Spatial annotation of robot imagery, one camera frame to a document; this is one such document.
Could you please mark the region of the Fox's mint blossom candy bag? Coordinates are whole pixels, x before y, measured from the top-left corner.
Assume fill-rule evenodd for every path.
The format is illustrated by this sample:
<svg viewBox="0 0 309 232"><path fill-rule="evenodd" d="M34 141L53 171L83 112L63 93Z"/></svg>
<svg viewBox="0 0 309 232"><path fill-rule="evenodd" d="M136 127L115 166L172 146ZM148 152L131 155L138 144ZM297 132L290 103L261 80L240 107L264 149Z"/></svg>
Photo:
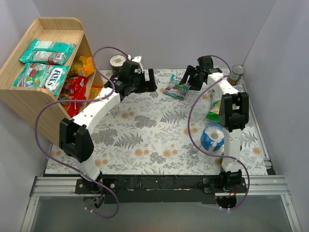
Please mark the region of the Fox's mint blossom candy bag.
<svg viewBox="0 0 309 232"><path fill-rule="evenodd" d="M163 93L176 99L184 100L189 87L187 83L180 84L180 79L173 74Z"/></svg>

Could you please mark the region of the small orange candy bag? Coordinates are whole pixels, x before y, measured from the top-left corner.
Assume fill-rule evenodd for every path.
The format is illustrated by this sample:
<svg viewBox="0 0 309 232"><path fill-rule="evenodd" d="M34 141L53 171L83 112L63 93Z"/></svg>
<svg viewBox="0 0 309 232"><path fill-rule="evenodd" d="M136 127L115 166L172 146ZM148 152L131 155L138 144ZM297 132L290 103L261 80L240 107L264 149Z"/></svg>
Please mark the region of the small orange candy bag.
<svg viewBox="0 0 309 232"><path fill-rule="evenodd" d="M98 88L98 87L91 87L89 95L88 95L88 99L89 100L93 100L95 99L99 93L101 92L102 88Z"/></svg>

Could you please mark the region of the orange Lot 100 mango gummy bag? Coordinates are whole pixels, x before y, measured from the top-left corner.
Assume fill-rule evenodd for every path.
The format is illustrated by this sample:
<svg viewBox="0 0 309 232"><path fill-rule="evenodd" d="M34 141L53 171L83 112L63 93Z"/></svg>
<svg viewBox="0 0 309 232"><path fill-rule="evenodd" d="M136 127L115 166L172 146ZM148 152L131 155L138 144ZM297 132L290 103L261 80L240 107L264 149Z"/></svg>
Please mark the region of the orange Lot 100 mango gummy bag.
<svg viewBox="0 0 309 232"><path fill-rule="evenodd" d="M68 76L83 76L88 77L93 74L95 67L92 57L79 56L76 57L71 65Z"/></svg>

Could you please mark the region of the red Lot 100 fruit gummy bag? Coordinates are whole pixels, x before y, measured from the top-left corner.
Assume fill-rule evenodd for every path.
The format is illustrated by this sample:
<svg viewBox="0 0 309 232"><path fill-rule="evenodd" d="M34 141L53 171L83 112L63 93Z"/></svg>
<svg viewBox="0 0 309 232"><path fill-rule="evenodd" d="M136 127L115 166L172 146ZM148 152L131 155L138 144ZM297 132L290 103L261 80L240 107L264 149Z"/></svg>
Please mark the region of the red Lot 100 fruit gummy bag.
<svg viewBox="0 0 309 232"><path fill-rule="evenodd" d="M67 78L64 82L60 94L73 98L83 98L86 92L88 78L84 76L75 76Z"/></svg>

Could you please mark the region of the teal fox's bag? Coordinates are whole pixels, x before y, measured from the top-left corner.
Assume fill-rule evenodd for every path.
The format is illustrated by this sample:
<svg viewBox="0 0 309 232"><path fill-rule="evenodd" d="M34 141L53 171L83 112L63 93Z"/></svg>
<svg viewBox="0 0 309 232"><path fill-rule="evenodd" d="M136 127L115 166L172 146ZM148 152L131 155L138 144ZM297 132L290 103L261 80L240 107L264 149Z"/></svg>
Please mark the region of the teal fox's bag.
<svg viewBox="0 0 309 232"><path fill-rule="evenodd" d="M19 61L22 63L64 65L75 47L75 43L34 39Z"/></svg>
<svg viewBox="0 0 309 232"><path fill-rule="evenodd" d="M13 81L13 87L41 87L54 96L61 91L70 66L26 63L22 72Z"/></svg>

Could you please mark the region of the teal Fox's bag back side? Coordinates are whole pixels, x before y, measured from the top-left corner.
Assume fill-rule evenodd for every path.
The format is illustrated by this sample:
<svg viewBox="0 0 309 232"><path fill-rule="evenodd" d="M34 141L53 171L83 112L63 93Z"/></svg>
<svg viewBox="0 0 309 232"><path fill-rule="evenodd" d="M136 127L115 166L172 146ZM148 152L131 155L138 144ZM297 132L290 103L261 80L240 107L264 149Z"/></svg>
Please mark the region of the teal Fox's bag back side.
<svg viewBox="0 0 309 232"><path fill-rule="evenodd" d="M64 65L75 47L75 43L34 39L19 61L22 63Z"/></svg>

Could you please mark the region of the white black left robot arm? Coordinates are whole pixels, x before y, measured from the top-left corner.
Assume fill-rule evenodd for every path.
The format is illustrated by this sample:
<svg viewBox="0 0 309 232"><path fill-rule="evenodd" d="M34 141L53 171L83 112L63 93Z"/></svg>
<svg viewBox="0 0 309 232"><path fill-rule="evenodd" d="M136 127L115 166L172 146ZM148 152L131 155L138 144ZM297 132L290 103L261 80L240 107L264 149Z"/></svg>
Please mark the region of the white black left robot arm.
<svg viewBox="0 0 309 232"><path fill-rule="evenodd" d="M102 180L101 171L95 165L92 153L94 144L91 134L100 120L118 103L131 93L154 92L157 89L154 71L150 69L149 81L141 64L141 56L126 60L120 71L110 77L110 81L82 112L71 120L60 123L59 148L73 160L83 174L82 184L92 193L98 193L102 187L93 181Z"/></svg>

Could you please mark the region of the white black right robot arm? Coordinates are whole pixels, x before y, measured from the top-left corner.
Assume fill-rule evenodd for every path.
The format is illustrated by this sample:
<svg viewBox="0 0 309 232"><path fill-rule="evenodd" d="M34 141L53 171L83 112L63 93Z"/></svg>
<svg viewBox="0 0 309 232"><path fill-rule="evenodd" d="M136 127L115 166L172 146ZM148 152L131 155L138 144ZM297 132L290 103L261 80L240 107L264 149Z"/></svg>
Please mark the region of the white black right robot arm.
<svg viewBox="0 0 309 232"><path fill-rule="evenodd" d="M211 154L196 143L193 143L193 148L222 160L220 173L203 180L202 188L206 192L214 192L215 189L228 192L242 186L242 171L247 170L239 158L242 132L249 121L249 95L247 92L237 91L228 82L227 78L230 75L223 75L220 69L215 68L213 58L213 55L201 56L197 59L196 67L189 65L181 84L188 83L191 89L201 90L202 85L206 83L209 89L213 89L221 97L219 124L224 133L223 154Z"/></svg>

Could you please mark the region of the wooden shelf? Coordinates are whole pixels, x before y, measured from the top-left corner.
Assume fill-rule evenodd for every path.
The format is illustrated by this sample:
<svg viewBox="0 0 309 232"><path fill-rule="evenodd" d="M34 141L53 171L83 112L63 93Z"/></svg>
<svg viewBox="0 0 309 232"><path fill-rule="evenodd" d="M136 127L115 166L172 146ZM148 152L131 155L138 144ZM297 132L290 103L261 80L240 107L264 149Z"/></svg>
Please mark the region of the wooden shelf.
<svg viewBox="0 0 309 232"><path fill-rule="evenodd" d="M34 39L75 43L76 48L66 61L71 66L76 56L89 57L92 50L82 22L75 17L39 17L25 32L0 70L0 98L31 125L38 118L38 131L55 145L59 144L59 124L69 118L61 104L48 107L42 115L39 112L47 104L58 99L50 91L40 87L14 87L13 81L24 68L19 58Z"/></svg>

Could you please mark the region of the dark tape roll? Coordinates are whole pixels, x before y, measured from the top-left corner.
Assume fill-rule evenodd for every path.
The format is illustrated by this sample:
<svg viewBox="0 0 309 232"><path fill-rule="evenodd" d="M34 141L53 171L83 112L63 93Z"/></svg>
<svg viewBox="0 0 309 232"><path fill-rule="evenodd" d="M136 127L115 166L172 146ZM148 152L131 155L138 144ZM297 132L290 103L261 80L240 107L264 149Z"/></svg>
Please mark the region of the dark tape roll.
<svg viewBox="0 0 309 232"><path fill-rule="evenodd" d="M118 71L120 71L120 69L123 66L125 61L126 61L126 57L124 57L122 55L113 56L110 59L110 65L112 67L112 73L115 74Z"/></svg>

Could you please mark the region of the green white Chuba chips bag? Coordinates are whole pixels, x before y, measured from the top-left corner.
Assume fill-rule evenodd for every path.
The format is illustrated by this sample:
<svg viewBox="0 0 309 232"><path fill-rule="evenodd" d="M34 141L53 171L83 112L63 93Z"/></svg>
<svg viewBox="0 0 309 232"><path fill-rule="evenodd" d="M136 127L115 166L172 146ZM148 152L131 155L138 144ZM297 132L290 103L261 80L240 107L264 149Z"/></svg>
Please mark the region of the green white Chuba chips bag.
<svg viewBox="0 0 309 232"><path fill-rule="evenodd" d="M219 111L221 105L221 98L212 90L212 105L211 109L206 115L206 119L219 123Z"/></svg>

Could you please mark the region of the tin can orange label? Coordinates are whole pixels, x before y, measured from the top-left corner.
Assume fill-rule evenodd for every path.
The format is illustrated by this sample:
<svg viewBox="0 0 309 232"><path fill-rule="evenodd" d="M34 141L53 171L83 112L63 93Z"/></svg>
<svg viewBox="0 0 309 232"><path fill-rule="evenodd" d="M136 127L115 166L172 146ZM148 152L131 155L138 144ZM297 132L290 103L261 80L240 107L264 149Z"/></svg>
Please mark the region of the tin can orange label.
<svg viewBox="0 0 309 232"><path fill-rule="evenodd" d="M236 85L241 77L243 76L245 70L244 70L244 67L242 65L234 65L232 66L231 68L231 74L230 76L228 77L228 82L231 84L231 85Z"/></svg>

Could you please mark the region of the small clear plastic bottle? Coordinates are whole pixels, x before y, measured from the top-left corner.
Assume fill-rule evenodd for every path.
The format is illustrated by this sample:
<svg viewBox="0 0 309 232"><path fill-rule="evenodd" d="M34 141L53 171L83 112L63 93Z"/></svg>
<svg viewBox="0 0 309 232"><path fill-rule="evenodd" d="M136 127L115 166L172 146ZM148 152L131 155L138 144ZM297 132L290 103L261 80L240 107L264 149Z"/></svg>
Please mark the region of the small clear plastic bottle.
<svg viewBox="0 0 309 232"><path fill-rule="evenodd" d="M194 145L192 145L190 149L191 155L196 155L198 152L199 150Z"/></svg>

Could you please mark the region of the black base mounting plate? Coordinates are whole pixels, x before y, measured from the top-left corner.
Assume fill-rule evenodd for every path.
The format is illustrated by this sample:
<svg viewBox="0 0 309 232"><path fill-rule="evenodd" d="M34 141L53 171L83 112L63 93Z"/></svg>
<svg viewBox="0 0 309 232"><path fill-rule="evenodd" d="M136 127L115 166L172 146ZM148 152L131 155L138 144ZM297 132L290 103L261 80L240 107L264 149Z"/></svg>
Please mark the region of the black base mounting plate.
<svg viewBox="0 0 309 232"><path fill-rule="evenodd" d="M224 184L218 175L104 175L102 183L109 190L84 178L76 181L75 193L84 196L103 195L106 204L121 203L202 203L215 204L216 194L230 191L245 193L245 178Z"/></svg>

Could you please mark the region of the aluminium frame rail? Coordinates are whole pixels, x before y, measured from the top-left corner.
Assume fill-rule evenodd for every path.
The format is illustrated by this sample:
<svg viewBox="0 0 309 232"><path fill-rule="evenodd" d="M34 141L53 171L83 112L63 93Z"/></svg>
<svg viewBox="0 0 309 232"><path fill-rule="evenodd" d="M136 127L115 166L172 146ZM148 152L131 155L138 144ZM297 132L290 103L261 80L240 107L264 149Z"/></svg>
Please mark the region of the aluminium frame rail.
<svg viewBox="0 0 309 232"><path fill-rule="evenodd" d="M215 204L121 203L76 194L76 174L44 174L34 180L24 232L299 232L289 187L282 175L251 175L245 193L233 193L235 210Z"/></svg>

